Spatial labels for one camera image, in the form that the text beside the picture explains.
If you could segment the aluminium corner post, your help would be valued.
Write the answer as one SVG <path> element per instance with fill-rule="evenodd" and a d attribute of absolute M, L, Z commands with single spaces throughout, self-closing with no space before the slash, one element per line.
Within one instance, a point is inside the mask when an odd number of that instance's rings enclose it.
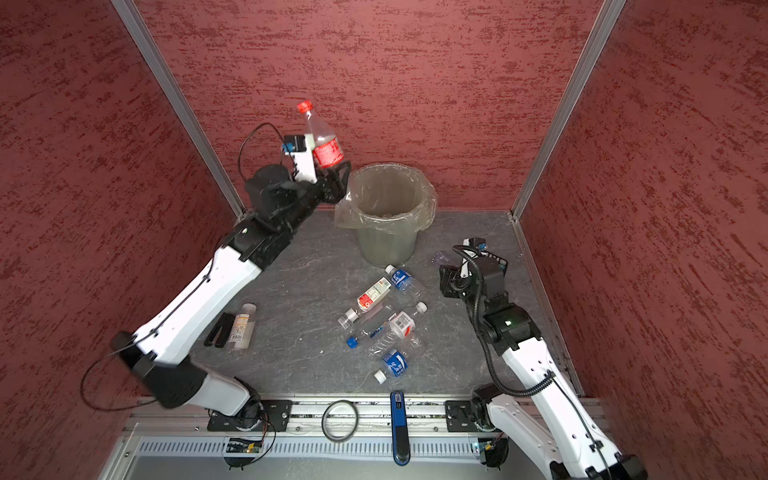
<path fill-rule="evenodd" d="M 625 0 L 605 0 L 579 54 L 576 65 L 557 105 L 550 126 L 540 145 L 531 169 L 511 210 L 511 219 L 519 223 L 549 161 L 578 104 L 584 88 L 626 5 Z"/>
<path fill-rule="evenodd" d="M 207 138 L 203 127 L 183 94 L 157 43 L 153 39 L 136 3 L 130 0 L 112 0 L 111 4 L 139 49 L 235 217 L 237 219 L 243 218 L 246 212 L 245 204 Z"/>

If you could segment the red cap cola bottle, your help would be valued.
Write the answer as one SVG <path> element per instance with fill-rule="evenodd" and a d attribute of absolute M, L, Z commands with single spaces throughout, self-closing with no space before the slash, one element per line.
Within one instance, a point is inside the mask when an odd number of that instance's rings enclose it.
<path fill-rule="evenodd" d="M 313 103 L 305 100 L 297 105 L 305 118 L 309 133 L 313 137 L 313 157 L 320 168 L 334 167 L 344 161 L 344 153 L 335 131 L 316 112 Z"/>

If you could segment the small yellow label bottle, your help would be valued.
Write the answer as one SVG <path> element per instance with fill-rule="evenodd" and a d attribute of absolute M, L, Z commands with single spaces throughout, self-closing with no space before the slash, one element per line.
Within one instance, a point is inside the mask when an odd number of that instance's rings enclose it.
<path fill-rule="evenodd" d="M 233 350 L 244 350 L 249 347 L 254 329 L 253 316 L 256 311 L 255 304 L 245 303 L 236 315 L 229 338 Z"/>

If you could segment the aluminium left corner post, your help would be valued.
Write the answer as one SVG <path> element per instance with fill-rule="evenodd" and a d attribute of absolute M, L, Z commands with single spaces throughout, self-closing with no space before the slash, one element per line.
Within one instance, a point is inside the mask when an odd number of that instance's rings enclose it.
<path fill-rule="evenodd" d="M 245 204 L 207 138 L 203 127 L 183 94 L 157 43 L 153 39 L 136 3 L 130 0 L 112 0 L 111 4 L 139 49 L 235 217 L 237 219 L 243 218 L 246 212 Z"/>

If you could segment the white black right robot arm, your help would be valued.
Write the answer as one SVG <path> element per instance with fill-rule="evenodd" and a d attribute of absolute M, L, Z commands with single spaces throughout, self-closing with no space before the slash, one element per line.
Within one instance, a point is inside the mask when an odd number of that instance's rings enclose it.
<path fill-rule="evenodd" d="M 547 479 L 645 479 L 586 411 L 539 328 L 505 288 L 506 261 L 454 246 L 460 266 L 440 268 L 440 289 L 462 300 L 491 376 L 476 394 L 477 422 L 505 434 Z"/>

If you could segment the red green label bottle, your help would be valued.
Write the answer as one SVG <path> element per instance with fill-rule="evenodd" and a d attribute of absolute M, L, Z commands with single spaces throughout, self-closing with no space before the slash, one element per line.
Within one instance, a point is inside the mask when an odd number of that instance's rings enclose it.
<path fill-rule="evenodd" d="M 370 313 L 390 293 L 392 284 L 386 278 L 380 278 L 356 299 L 355 305 L 338 318 L 338 323 L 344 329 L 351 327 L 365 314 Z"/>

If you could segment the blue cap clear bottle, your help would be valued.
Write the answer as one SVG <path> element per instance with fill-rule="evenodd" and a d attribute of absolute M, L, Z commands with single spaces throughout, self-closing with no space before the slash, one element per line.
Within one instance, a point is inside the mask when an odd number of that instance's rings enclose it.
<path fill-rule="evenodd" d="M 347 347 L 357 349 L 368 344 L 386 327 L 394 314 L 394 307 L 389 304 L 375 306 L 361 319 L 361 323 L 353 328 L 346 339 Z"/>

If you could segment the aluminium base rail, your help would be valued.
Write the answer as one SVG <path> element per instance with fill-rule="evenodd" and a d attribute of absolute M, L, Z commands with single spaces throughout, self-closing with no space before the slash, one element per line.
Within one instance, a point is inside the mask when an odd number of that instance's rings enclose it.
<path fill-rule="evenodd" d="M 480 427 L 468 396 L 405 397 L 412 462 L 475 463 L 501 436 Z M 390 396 L 270 394 L 268 424 L 240 431 L 201 407 L 164 410 L 141 407 L 131 413 L 117 442 L 119 458 L 338 459 L 390 462 Z"/>

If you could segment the aluminium right corner post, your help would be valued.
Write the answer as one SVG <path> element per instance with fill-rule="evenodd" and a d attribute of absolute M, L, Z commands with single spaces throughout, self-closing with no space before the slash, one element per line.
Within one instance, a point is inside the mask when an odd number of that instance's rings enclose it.
<path fill-rule="evenodd" d="M 576 65 L 557 105 L 550 126 L 540 145 L 531 169 L 511 210 L 511 219 L 519 223 L 549 161 L 578 104 L 584 88 L 626 5 L 625 0 L 605 0 L 579 54 Z"/>

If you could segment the red white label water bottle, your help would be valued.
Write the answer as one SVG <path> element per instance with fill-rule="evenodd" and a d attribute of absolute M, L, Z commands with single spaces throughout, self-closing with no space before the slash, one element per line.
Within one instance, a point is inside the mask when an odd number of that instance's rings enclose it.
<path fill-rule="evenodd" d="M 414 331 L 416 319 L 428 310 L 424 302 L 418 302 L 395 314 L 387 321 L 383 331 L 377 336 L 374 343 L 368 348 L 367 353 L 371 357 L 383 355 L 396 347 L 402 340 L 406 340 Z"/>

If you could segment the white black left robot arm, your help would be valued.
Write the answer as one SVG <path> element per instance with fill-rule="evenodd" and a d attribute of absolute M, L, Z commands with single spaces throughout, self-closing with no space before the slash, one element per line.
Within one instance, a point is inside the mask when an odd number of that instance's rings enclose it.
<path fill-rule="evenodd" d="M 223 238 L 207 266 L 159 314 L 133 333 L 114 336 L 115 355 L 162 407 L 199 406 L 244 429 L 261 419 L 259 394 L 241 380 L 195 364 L 191 348 L 235 295 L 289 246 L 319 205 L 344 198 L 350 172 L 347 161 L 320 168 L 315 182 L 298 180 L 282 164 L 257 170 L 249 181 L 254 212 Z"/>

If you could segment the black stand on table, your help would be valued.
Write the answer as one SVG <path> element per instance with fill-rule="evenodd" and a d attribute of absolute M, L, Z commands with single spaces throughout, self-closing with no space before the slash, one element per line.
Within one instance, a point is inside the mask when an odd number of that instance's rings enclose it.
<path fill-rule="evenodd" d="M 223 349 L 229 341 L 236 316 L 222 312 L 206 336 L 203 345 Z"/>

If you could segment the blue label crushed bottle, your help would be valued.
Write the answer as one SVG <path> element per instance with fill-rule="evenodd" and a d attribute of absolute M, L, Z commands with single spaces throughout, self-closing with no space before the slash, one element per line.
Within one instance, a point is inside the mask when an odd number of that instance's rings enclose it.
<path fill-rule="evenodd" d="M 388 350 L 381 358 L 381 365 L 373 374 L 379 384 L 408 374 L 414 363 L 423 355 L 423 348 L 402 346 Z"/>

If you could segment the clear plastic bin liner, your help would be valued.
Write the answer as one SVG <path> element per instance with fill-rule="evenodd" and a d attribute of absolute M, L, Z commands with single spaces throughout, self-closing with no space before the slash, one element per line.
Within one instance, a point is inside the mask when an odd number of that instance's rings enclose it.
<path fill-rule="evenodd" d="M 335 206 L 334 224 L 416 233 L 432 225 L 437 203 L 436 189 L 421 170 L 398 163 L 368 165 L 351 174 L 347 193 Z"/>

